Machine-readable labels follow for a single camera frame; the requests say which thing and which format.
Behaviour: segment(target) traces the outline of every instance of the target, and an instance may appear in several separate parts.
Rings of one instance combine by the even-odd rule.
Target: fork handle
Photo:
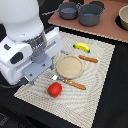
[[[72,86],[77,87],[77,88],[82,89],[82,90],[86,89],[86,87],[84,85],[75,83],[75,82],[67,80],[67,79],[64,80],[64,83],[72,85]]]

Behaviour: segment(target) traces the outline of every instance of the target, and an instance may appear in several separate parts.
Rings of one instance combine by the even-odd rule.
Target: dark tabletop
[[[45,29],[51,25],[48,19],[52,15],[42,16],[43,12],[56,10],[63,0],[46,0],[40,7],[40,18]],[[115,50],[103,86],[98,108],[92,128],[127,128],[128,127],[128,44],[89,35],[66,28],[60,31],[72,33],[85,38],[96,39],[115,45]],[[5,29],[0,25],[0,41],[6,36]],[[0,83],[8,85],[0,74]],[[27,115],[51,128],[78,128],[49,112],[26,103],[13,95],[19,87],[5,89],[0,87],[0,106],[19,114]]]

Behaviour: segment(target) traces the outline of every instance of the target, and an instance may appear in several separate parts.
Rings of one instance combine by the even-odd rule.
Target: pot handle
[[[48,14],[51,14],[51,13],[54,13],[54,12],[59,12],[59,9],[54,10],[54,11],[51,11],[51,12],[46,12],[46,13],[43,13],[42,15],[44,16],[44,15],[48,15]]]
[[[104,7],[104,8],[102,9],[102,12],[100,13],[100,15],[101,15],[105,10],[106,10],[106,8]]]
[[[77,9],[79,10],[79,8],[82,7],[82,4],[81,4],[81,3],[78,3],[78,4],[76,5],[76,7],[77,7]]]

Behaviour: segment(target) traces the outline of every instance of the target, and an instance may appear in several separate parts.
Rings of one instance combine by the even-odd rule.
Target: fork
[[[62,81],[62,82],[64,82],[64,83],[66,83],[66,84],[72,85],[72,86],[77,87],[77,88],[79,88],[79,89],[82,89],[82,90],[85,90],[85,89],[86,89],[86,87],[85,87],[84,85],[82,85],[82,84],[78,84],[78,83],[76,83],[76,82],[67,80],[67,79],[65,79],[65,78],[60,78],[60,77],[58,77],[57,75],[52,74],[52,73],[50,73],[50,72],[45,72],[44,75],[45,75],[46,77],[52,79],[52,80],[60,80],[60,81]]]

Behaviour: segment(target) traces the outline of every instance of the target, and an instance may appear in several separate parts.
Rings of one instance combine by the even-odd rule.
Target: kitchen knife
[[[63,51],[63,50],[61,50],[61,53],[64,53],[64,54],[66,54],[66,55],[78,56],[80,59],[87,60],[87,61],[94,62],[94,63],[97,63],[97,62],[98,62],[97,59],[90,58],[90,57],[86,57],[86,56],[82,56],[82,55],[76,55],[76,54],[74,54],[74,53],[69,53],[69,52],[66,52],[66,51]]]

